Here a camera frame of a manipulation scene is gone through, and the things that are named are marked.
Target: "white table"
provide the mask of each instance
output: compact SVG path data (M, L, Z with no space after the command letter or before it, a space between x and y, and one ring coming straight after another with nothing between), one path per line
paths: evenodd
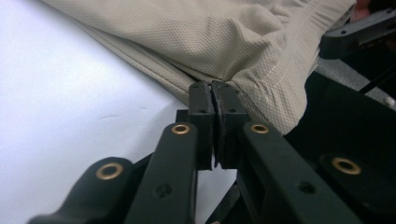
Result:
M41 2L3 0L0 22L1 223L56 211L96 161L144 158L186 108ZM199 172L196 223L234 180Z

